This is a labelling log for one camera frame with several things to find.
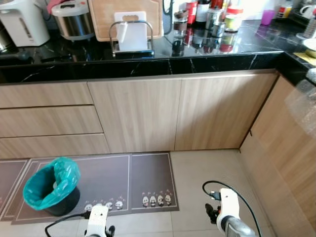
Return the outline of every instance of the black trash bin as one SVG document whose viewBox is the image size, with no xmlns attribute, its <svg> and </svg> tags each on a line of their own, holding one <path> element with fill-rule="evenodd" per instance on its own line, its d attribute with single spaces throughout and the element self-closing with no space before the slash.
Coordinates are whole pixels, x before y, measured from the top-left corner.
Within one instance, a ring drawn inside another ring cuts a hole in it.
<svg viewBox="0 0 316 237">
<path fill-rule="evenodd" d="M 71 212 L 78 204 L 79 168 L 69 158 L 58 158 L 35 173 L 23 190 L 25 202 L 35 210 L 45 210 L 54 216 Z"/>
<path fill-rule="evenodd" d="M 61 200 L 56 205 L 53 205 L 45 209 L 45 211 L 47 211 L 48 213 L 54 216 L 67 215 L 76 207 L 76 205 L 79 202 L 79 199 L 80 199 L 80 191 L 77 187 L 75 187 L 75 189 L 68 196 L 66 196 L 63 200 Z"/>
</svg>

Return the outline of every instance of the bottle cap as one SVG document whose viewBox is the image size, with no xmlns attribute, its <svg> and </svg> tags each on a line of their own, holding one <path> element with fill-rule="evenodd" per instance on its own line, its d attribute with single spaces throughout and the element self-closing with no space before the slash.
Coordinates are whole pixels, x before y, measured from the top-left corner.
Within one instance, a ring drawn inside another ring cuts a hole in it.
<svg viewBox="0 0 316 237">
<path fill-rule="evenodd" d="M 178 12 L 174 13 L 174 17 L 178 18 L 178 19 L 184 18 L 186 16 L 188 16 L 188 11 L 187 10 L 182 10 L 182 11 L 178 11 Z"/>
<path fill-rule="evenodd" d="M 240 13 L 243 13 L 243 8 L 228 7 L 227 8 L 227 13 L 240 14 Z"/>
</svg>

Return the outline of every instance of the gray kitchen mat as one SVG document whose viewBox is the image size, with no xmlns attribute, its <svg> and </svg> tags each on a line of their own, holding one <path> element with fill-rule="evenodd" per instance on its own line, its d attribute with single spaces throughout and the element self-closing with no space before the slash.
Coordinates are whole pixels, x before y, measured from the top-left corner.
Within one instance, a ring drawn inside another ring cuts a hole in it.
<svg viewBox="0 0 316 237">
<path fill-rule="evenodd" d="M 132 213 L 179 210 L 168 153 L 133 154 L 132 170 Z"/>
<path fill-rule="evenodd" d="M 5 216 L 4 209 L 8 208 L 6 204 L 12 199 L 11 194 L 16 189 L 27 162 L 26 159 L 0 161 L 0 217 Z"/>
<path fill-rule="evenodd" d="M 100 204 L 112 204 L 110 216 L 179 210 L 168 153 L 72 159 L 77 162 L 81 171 L 78 183 L 80 200 L 69 215 L 82 213 L 85 209 Z M 26 180 L 52 160 L 32 159 L 19 189 L 22 190 Z M 19 203 L 12 224 L 51 222 L 58 219 L 45 211 L 31 209 L 24 203 L 22 192 L 12 202 Z"/>
</svg>

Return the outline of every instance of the white cutting board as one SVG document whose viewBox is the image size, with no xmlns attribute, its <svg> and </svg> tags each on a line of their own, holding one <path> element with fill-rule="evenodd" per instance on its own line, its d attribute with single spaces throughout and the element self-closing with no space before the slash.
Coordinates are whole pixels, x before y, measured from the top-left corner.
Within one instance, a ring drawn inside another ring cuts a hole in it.
<svg viewBox="0 0 316 237">
<path fill-rule="evenodd" d="M 123 21 L 125 16 L 137 16 L 138 20 L 146 21 L 146 12 L 130 11 L 114 13 L 115 21 Z M 117 25 L 119 35 L 124 35 L 124 26 Z M 148 49 L 147 25 L 145 23 L 130 23 L 127 25 L 123 42 L 118 42 L 120 51 L 140 51 Z"/>
</svg>

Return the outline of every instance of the cabinet door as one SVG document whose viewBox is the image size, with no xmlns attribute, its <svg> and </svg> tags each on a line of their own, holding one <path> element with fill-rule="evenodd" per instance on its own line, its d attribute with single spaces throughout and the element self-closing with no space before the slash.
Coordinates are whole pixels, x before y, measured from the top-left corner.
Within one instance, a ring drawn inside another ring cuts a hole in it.
<svg viewBox="0 0 316 237">
<path fill-rule="evenodd" d="M 309 101 L 280 77 L 241 147 L 278 236 L 315 236 L 316 131 L 310 128 L 316 128 L 316 118 L 309 106 L 315 106 L 313 97 Z"/>
<path fill-rule="evenodd" d="M 109 153 L 104 134 L 0 138 L 0 158 L 83 156 Z"/>
<path fill-rule="evenodd" d="M 93 104 L 86 82 L 0 86 L 0 108 Z"/>
<path fill-rule="evenodd" d="M 276 77 L 183 80 L 175 150 L 239 148 Z"/>
<path fill-rule="evenodd" d="M 94 106 L 3 109 L 0 137 L 103 132 Z"/>
<path fill-rule="evenodd" d="M 89 82 L 112 153 L 173 151 L 181 81 Z"/>
</svg>

